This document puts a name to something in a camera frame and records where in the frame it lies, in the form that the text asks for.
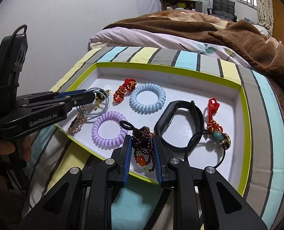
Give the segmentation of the person's left hand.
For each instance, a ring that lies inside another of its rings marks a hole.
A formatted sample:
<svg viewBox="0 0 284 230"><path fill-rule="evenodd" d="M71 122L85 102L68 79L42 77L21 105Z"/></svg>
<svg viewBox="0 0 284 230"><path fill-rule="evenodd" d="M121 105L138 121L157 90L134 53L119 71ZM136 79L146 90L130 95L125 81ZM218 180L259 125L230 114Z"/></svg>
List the person's left hand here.
<svg viewBox="0 0 284 230"><path fill-rule="evenodd" d="M23 159L28 162L31 160L31 136L25 136L21 140L22 156ZM15 152L15 146L11 142L1 141L0 142L0 155L9 155Z"/></svg>

